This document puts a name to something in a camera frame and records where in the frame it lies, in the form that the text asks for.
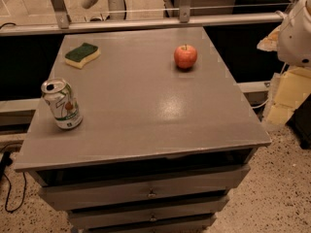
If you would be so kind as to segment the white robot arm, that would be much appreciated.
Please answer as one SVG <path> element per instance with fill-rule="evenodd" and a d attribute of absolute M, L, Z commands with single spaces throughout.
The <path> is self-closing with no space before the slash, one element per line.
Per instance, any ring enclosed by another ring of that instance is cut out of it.
<path fill-rule="evenodd" d="M 311 0 L 299 0 L 283 16 L 282 23 L 259 41 L 258 50 L 276 51 L 289 69 L 279 83 L 264 116 L 273 124 L 285 124 L 311 93 Z"/>

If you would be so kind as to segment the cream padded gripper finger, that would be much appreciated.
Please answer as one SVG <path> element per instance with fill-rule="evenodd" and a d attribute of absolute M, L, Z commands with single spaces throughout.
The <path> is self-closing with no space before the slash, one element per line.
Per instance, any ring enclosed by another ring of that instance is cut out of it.
<path fill-rule="evenodd" d="M 275 125 L 284 125 L 294 111 L 311 94 L 311 69 L 291 66 L 277 76 L 276 86 L 271 86 L 271 106 L 265 120 Z"/>
<path fill-rule="evenodd" d="M 257 44 L 257 49 L 263 51 L 276 51 L 279 32 L 280 27 L 277 26 L 266 37 L 259 41 Z"/>

